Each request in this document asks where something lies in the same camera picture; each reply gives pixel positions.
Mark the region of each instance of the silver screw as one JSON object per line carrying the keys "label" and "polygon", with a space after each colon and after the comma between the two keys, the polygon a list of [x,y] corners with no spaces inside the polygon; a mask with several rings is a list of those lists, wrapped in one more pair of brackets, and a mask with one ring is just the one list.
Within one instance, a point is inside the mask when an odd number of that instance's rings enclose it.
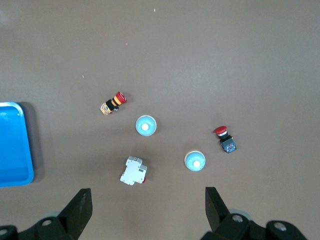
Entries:
{"label": "silver screw", "polygon": [[242,223],[244,220],[242,219],[241,216],[239,215],[233,215],[232,216],[233,221],[238,222],[238,223]]}
{"label": "silver screw", "polygon": [[0,230],[0,236],[5,235],[8,232],[7,229],[1,229]]}
{"label": "silver screw", "polygon": [[281,222],[275,222],[274,224],[273,224],[273,226],[276,228],[276,229],[278,229],[278,230],[280,230],[280,231],[286,231],[287,230],[287,228],[286,228],[286,226],[283,224],[283,223],[281,223]]}
{"label": "silver screw", "polygon": [[42,226],[48,226],[52,223],[52,221],[50,219],[48,220],[45,220],[43,223],[42,223]]}

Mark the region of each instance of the small red part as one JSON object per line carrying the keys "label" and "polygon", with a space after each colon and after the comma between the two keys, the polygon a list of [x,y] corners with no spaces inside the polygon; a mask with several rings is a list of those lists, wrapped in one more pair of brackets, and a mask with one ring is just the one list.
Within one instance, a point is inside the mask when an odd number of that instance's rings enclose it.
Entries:
{"label": "small red part", "polygon": [[119,99],[119,101],[122,104],[125,104],[127,102],[127,99],[125,97],[125,95],[123,95],[121,92],[118,91],[118,93],[115,95],[117,99]]}
{"label": "small red part", "polygon": [[214,133],[223,134],[225,131],[227,131],[227,126],[220,126],[214,130]]}

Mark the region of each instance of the blue tray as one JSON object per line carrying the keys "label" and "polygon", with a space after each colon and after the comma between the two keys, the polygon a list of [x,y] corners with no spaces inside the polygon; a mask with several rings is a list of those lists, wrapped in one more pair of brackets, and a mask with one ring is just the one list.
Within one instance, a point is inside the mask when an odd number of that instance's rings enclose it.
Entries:
{"label": "blue tray", "polygon": [[0,187],[26,185],[33,178],[24,111],[15,102],[0,102]]}

